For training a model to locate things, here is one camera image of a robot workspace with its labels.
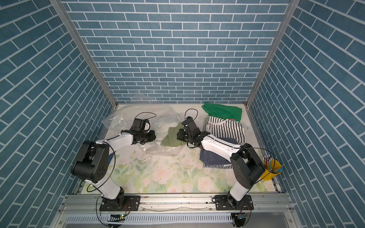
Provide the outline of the black white striped garment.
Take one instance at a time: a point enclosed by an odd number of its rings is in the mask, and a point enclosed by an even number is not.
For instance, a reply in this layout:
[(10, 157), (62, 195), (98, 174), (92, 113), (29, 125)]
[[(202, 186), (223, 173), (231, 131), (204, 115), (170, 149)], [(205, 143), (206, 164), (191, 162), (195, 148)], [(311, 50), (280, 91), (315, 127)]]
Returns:
[(232, 138), (241, 145), (246, 143), (244, 127), (234, 120), (209, 116), (205, 120), (205, 130), (215, 137)]

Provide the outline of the blue white striped garment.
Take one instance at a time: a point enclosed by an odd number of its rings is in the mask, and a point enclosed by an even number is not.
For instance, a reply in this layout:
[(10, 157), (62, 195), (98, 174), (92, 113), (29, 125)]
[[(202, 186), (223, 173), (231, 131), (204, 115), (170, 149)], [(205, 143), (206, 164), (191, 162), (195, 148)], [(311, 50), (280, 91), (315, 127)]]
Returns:
[(210, 169), (232, 169), (232, 165), (231, 164), (218, 164), (218, 165), (208, 165), (208, 164), (203, 164), (204, 168), (210, 168)]

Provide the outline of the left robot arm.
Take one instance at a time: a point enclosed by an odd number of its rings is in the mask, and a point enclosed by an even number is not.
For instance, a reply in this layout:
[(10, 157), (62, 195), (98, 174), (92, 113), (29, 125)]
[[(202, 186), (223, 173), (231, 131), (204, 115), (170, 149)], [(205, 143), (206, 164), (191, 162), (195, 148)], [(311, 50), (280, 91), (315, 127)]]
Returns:
[(101, 211), (129, 211), (132, 206), (125, 198), (123, 188), (111, 179), (116, 164), (113, 164), (110, 172), (107, 171), (108, 166), (112, 159), (116, 160), (116, 151), (138, 143), (149, 143), (155, 139), (155, 131), (150, 129), (149, 120), (135, 118), (131, 128), (121, 131), (117, 136), (106, 140), (84, 141), (74, 158), (71, 173), (101, 193)]

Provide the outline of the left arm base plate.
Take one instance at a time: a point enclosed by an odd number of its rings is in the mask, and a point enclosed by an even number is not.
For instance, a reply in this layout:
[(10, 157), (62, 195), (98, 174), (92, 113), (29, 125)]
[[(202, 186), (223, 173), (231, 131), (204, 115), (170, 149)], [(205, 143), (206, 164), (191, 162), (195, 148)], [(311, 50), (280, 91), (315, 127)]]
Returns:
[(102, 198), (100, 211), (138, 211), (141, 197), (138, 195), (119, 195), (116, 199)]

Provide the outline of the clear plastic vacuum bag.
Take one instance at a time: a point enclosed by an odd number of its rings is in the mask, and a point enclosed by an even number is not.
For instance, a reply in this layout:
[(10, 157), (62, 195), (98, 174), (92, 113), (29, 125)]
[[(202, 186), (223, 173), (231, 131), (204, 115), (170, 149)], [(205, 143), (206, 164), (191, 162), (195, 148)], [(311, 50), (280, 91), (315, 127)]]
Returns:
[(148, 155), (177, 156), (184, 142), (177, 140), (182, 121), (168, 104), (131, 104), (102, 120), (108, 130), (134, 135), (134, 143)]

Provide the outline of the olive green garment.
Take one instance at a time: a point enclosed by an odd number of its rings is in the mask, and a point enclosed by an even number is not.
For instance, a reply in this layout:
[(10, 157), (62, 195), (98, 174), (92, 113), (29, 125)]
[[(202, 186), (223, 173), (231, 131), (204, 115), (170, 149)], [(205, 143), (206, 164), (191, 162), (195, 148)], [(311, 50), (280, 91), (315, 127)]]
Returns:
[(168, 135), (162, 140), (161, 144), (168, 147), (178, 147), (184, 145), (184, 141), (177, 139), (177, 134), (180, 129), (183, 129), (181, 122), (179, 122), (176, 127), (169, 127)]

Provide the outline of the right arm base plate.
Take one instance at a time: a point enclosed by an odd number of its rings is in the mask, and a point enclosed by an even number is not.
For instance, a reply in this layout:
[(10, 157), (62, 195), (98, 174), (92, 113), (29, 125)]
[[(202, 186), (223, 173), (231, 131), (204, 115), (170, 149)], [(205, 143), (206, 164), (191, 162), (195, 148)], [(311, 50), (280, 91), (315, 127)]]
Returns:
[(240, 201), (236, 201), (233, 197), (228, 195), (215, 195), (212, 198), (217, 211), (228, 210), (254, 210), (252, 198), (250, 195), (245, 195)]

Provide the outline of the navy blue garment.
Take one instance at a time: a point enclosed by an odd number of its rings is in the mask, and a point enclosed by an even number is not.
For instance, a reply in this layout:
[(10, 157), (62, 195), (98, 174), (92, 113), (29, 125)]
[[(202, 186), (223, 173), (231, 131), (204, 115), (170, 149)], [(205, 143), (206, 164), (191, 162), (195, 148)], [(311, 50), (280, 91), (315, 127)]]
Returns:
[(202, 140), (200, 160), (203, 164), (231, 164), (231, 157), (241, 149), (241, 145), (223, 139), (206, 136)]

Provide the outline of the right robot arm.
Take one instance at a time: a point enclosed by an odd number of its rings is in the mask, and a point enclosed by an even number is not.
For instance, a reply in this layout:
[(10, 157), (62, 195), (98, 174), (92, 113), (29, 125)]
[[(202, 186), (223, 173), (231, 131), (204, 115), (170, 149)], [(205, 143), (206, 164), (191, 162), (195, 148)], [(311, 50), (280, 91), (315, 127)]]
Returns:
[(178, 140), (210, 151), (231, 163), (236, 182), (222, 201), (234, 210), (242, 209), (242, 206), (246, 204), (243, 199), (266, 171), (255, 149), (247, 143), (232, 144), (209, 132), (200, 131), (190, 116), (182, 122), (182, 126), (177, 133)]

